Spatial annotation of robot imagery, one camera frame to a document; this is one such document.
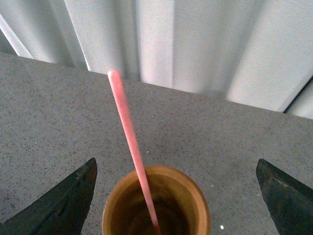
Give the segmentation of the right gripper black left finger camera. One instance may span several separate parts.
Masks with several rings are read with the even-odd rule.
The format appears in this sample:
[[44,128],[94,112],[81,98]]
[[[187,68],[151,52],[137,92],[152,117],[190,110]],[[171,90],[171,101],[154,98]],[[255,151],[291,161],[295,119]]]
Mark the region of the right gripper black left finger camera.
[[33,204],[0,226],[2,235],[79,235],[97,179],[91,158]]

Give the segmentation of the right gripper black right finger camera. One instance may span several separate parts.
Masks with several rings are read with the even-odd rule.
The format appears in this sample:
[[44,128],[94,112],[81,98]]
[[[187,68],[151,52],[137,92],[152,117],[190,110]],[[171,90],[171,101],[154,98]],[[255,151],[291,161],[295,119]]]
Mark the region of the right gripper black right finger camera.
[[313,190],[260,159],[256,176],[270,216],[281,235],[313,233]]

